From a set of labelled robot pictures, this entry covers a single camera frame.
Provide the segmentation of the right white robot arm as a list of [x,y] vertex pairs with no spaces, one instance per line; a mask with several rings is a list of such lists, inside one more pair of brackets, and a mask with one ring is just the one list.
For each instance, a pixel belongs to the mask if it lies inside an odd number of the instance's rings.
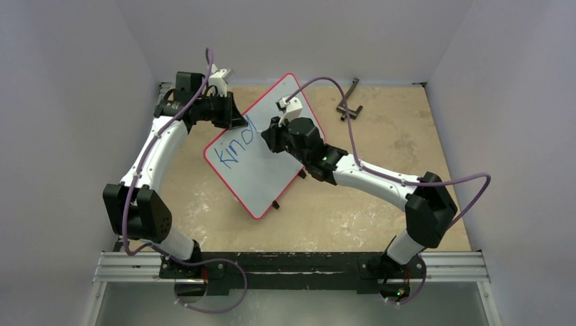
[[413,256],[438,247],[457,207],[442,180],[434,173],[423,176],[393,172],[355,161],[347,151],[324,142],[310,118],[299,117],[280,125],[279,117],[261,136],[273,153],[286,152],[320,182],[351,187],[384,200],[406,215],[406,228],[392,239],[381,259],[383,271],[398,276]]

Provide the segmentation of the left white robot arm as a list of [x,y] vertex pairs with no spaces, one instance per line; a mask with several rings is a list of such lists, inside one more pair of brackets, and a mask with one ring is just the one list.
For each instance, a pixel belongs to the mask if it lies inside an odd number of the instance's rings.
[[173,226],[160,189],[175,153],[198,122],[225,130],[248,125],[228,90],[231,75],[231,69],[218,68],[208,76],[177,72],[175,87],[162,93],[154,109],[146,144],[132,167],[118,183],[109,183],[103,190],[113,232],[176,259],[176,269],[187,278],[202,271],[200,245]]

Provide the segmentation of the red framed whiteboard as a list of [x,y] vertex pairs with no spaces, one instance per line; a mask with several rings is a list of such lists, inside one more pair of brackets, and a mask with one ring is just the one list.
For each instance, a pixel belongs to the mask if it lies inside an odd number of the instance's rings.
[[272,117],[281,115],[277,100],[299,87],[296,76],[286,73],[242,113],[247,126],[221,132],[204,148],[206,162],[254,219],[262,218],[303,170],[288,153],[272,153],[261,137]]

